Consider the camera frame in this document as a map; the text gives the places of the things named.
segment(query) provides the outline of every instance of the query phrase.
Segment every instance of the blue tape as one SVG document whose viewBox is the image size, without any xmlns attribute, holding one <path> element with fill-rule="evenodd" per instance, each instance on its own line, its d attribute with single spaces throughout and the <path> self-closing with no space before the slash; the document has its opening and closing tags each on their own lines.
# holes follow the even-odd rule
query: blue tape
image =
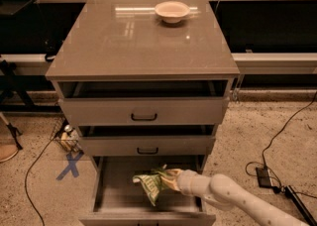
<svg viewBox="0 0 317 226">
<path fill-rule="evenodd" d="M 56 180 L 61 181 L 70 171 L 73 177 L 78 177 L 79 172 L 76 167 L 76 163 L 81 159 L 82 156 L 83 156 L 82 152 L 79 152 L 75 158 L 72 157 L 71 153 L 68 153 L 66 155 L 68 160 L 68 166 L 61 172 L 61 174 L 56 178 Z"/>
</svg>

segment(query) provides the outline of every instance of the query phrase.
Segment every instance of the floor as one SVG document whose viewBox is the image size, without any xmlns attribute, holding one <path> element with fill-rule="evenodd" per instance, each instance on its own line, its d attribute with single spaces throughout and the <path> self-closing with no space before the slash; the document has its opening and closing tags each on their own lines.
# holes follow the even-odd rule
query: floor
<svg viewBox="0 0 317 226">
<path fill-rule="evenodd" d="M 250 193 L 303 220 L 292 201 L 283 194 L 259 188 L 257 179 L 246 174 L 245 166 L 248 162 L 263 162 L 262 150 L 270 139 L 296 111 L 311 102 L 314 93 L 314 90 L 242 90 L 240 101 L 229 103 L 203 174 L 223 173 Z M 43 225 L 27 198 L 25 185 L 45 225 L 82 225 L 78 217 L 87 214 L 90 209 L 96 176 L 89 158 L 83 156 L 76 163 L 78 177 L 74 177 L 70 171 L 58 180 L 58 176 L 68 166 L 66 152 L 56 142 L 50 142 L 59 117 L 8 113 L 6 116 L 23 132 L 18 139 L 24 149 L 10 161 L 0 164 L 0 225 Z M 282 184 L 313 195 L 317 195 L 316 117 L 315 100 L 293 117 L 265 153 L 267 164 Z M 8 130 L 0 123 L 0 143 L 12 142 Z M 33 167 L 25 182 L 30 166 Z M 255 165 L 251 165 L 248 170 L 255 173 Z M 317 199 L 298 195 L 317 220 Z M 258 225 L 238 208 L 223 212 L 208 206 L 207 210 L 216 215 L 215 226 Z"/>
</svg>

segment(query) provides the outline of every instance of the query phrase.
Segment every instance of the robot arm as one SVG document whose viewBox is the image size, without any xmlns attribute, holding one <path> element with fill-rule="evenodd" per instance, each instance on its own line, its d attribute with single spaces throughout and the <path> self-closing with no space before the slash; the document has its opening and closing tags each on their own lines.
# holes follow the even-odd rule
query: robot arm
<svg viewBox="0 0 317 226">
<path fill-rule="evenodd" d="M 182 194 L 198 196 L 206 203 L 222 210 L 230 210 L 237 206 L 260 225 L 308 225 L 250 194 L 223 174 L 209 177 L 192 170 L 180 170 L 175 186 Z"/>
</svg>

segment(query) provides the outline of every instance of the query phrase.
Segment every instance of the gray cabinet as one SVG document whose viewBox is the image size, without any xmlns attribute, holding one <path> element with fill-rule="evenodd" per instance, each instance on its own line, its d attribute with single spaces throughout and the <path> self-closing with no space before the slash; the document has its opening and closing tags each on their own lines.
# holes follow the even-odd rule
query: gray cabinet
<svg viewBox="0 0 317 226">
<path fill-rule="evenodd" d="M 47 78 L 96 166 L 84 225 L 211 225 L 195 197 L 165 190 L 152 207 L 138 172 L 203 170 L 239 72 L 206 0 L 177 25 L 166 0 L 89 0 Z"/>
</svg>

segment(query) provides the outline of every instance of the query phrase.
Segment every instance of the drawer handle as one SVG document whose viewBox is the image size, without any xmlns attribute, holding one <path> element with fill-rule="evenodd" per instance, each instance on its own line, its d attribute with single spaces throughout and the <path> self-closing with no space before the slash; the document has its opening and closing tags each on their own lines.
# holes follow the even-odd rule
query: drawer handle
<svg viewBox="0 0 317 226">
<path fill-rule="evenodd" d="M 145 116 L 145 115 L 140 115 L 137 116 L 134 113 L 131 114 L 131 119 L 133 121 L 154 121 L 158 117 L 158 114 L 150 115 L 150 116 Z"/>
<path fill-rule="evenodd" d="M 154 150 L 137 148 L 137 151 L 139 155 L 156 155 L 159 152 L 159 148 L 155 148 Z"/>
</svg>

